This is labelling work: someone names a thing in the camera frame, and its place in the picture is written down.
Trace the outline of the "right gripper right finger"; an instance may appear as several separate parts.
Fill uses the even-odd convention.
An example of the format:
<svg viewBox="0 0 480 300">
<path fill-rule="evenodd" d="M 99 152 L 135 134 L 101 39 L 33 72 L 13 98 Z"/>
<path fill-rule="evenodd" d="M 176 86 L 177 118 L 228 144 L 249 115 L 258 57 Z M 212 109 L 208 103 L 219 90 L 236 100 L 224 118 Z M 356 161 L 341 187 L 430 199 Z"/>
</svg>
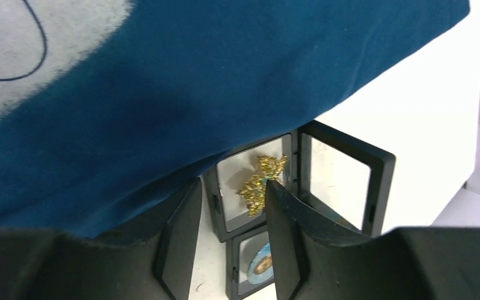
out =
<svg viewBox="0 0 480 300">
<path fill-rule="evenodd" d="M 276 181 L 266 217 L 278 299 L 480 299 L 480 227 L 348 229 Z"/>
</svg>

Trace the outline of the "gold maple leaf brooch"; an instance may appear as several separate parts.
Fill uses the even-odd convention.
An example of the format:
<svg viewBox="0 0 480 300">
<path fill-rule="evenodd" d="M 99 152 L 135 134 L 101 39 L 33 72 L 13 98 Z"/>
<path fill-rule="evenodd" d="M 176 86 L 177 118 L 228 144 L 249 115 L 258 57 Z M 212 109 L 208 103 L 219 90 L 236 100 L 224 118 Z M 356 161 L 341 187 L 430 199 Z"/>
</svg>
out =
<svg viewBox="0 0 480 300">
<path fill-rule="evenodd" d="M 236 193 L 245 200 L 249 217 L 263 212 L 266 205 L 266 183 L 268 181 L 283 183 L 281 173 L 285 170 L 287 162 L 287 156 L 257 156 L 257 170 Z"/>
</svg>

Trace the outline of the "blue cartoon print t-shirt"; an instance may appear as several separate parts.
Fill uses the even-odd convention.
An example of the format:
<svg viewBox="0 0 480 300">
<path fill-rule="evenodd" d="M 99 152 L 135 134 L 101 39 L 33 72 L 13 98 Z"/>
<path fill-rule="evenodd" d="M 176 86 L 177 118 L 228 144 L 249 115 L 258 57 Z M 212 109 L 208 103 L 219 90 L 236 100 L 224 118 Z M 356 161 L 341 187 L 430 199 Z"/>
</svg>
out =
<svg viewBox="0 0 480 300">
<path fill-rule="evenodd" d="M 295 129 L 468 1 L 0 1 L 0 226 L 94 237 Z"/>
</svg>

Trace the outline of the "round blue pin badge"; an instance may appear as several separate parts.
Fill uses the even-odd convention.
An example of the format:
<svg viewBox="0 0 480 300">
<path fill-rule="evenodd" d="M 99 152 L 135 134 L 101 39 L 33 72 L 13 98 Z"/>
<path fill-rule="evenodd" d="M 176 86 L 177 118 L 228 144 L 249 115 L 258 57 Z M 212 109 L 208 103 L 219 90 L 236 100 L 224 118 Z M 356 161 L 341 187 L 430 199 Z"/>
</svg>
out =
<svg viewBox="0 0 480 300">
<path fill-rule="evenodd" d="M 253 257 L 247 270 L 247 281 L 262 284 L 274 276 L 270 243 L 267 242 Z"/>
</svg>

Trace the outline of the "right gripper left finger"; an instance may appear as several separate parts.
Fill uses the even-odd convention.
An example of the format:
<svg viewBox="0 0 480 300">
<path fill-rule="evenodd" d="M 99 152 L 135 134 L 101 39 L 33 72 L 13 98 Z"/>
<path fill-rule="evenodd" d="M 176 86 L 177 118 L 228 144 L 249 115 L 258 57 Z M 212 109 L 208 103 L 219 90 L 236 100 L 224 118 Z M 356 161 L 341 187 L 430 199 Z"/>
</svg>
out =
<svg viewBox="0 0 480 300">
<path fill-rule="evenodd" d="M 0 299 L 187 299 L 202 184 L 93 239 L 0 228 Z"/>
</svg>

